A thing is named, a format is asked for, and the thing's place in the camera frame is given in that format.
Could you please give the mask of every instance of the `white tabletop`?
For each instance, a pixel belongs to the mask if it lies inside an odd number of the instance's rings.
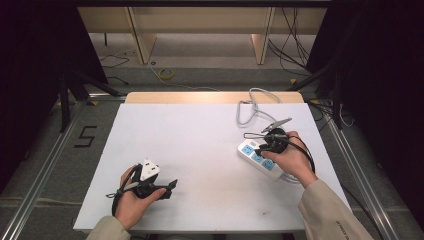
[[[260,104],[277,120],[291,117],[309,147],[316,173],[346,203],[334,168],[307,104]],[[241,108],[242,119],[251,105]],[[152,204],[134,231],[150,233],[253,233],[303,230],[297,208],[300,184],[272,181],[237,155],[243,133],[260,133],[271,123],[259,115],[240,128],[236,104],[122,104],[96,173],[81,207],[75,230],[88,232],[111,215],[122,173],[148,157],[160,166],[156,180],[178,179],[171,199]]]

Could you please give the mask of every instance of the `white power strip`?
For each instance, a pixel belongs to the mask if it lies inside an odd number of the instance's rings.
[[[259,171],[276,181],[284,173],[283,170],[272,160],[256,155],[255,148],[259,148],[259,143],[252,139],[246,139],[239,145],[237,153]]]

